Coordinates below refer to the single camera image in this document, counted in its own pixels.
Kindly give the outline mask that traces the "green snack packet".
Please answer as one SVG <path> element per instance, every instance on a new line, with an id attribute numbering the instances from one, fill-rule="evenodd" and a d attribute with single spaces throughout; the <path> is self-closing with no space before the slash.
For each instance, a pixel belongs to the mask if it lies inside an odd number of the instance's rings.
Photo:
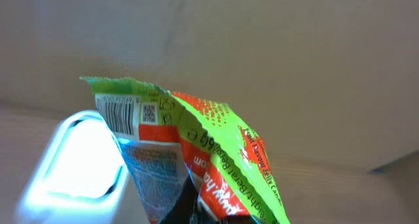
<path id="1" fill-rule="evenodd" d="M 263 139 L 225 103 L 131 78 L 87 77 L 151 223 L 189 177 L 196 223 L 289 224 Z"/>

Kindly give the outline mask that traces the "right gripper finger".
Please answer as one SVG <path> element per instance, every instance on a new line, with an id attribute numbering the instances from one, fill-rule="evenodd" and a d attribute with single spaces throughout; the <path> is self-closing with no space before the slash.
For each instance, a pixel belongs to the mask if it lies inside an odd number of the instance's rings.
<path id="1" fill-rule="evenodd" d="M 187 178 L 182 191 L 170 211 L 159 224 L 193 224 L 197 222 L 198 192 L 191 178 Z"/>

